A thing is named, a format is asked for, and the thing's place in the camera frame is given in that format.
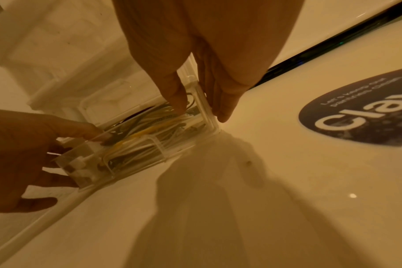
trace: person's left hand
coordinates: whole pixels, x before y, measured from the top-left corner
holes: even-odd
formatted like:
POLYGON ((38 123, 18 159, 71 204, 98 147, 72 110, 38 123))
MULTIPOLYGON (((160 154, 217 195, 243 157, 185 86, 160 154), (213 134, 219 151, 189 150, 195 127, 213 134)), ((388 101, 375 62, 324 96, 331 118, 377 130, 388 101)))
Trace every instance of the person's left hand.
POLYGON ((21 196, 29 185, 77 187, 70 177, 45 172, 42 167, 56 167, 52 160, 66 151, 58 137, 90 140, 101 133, 89 123, 0 110, 0 212, 39 211, 55 205, 54 197, 21 196))

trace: person's right hand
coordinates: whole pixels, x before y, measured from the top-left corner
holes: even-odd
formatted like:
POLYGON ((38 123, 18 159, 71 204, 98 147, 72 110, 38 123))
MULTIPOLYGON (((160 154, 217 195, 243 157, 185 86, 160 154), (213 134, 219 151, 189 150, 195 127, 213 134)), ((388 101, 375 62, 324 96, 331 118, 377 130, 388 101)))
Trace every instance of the person's right hand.
POLYGON ((191 52, 220 122, 276 58, 303 0, 113 0, 132 56, 178 111, 186 93, 176 73, 191 52))

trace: round label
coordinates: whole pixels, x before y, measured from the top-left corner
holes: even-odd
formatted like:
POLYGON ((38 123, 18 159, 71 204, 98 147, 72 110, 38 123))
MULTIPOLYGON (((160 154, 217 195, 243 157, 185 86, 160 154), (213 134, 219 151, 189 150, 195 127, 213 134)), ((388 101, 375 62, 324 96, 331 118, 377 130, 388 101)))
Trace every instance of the round label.
POLYGON ((320 96, 301 110, 299 120, 323 135, 402 146, 402 69, 320 96))

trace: plastic box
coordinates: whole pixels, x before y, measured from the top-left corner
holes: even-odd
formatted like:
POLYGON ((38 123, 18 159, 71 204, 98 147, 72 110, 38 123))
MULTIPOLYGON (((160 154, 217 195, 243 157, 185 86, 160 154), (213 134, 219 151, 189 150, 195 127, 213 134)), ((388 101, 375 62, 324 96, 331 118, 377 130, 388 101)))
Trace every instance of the plastic box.
POLYGON ((189 97, 177 116, 129 53, 110 0, 15 0, 0 14, 0 65, 34 110, 105 134, 56 162, 81 188, 129 176, 218 133, 193 57, 178 70, 189 97))

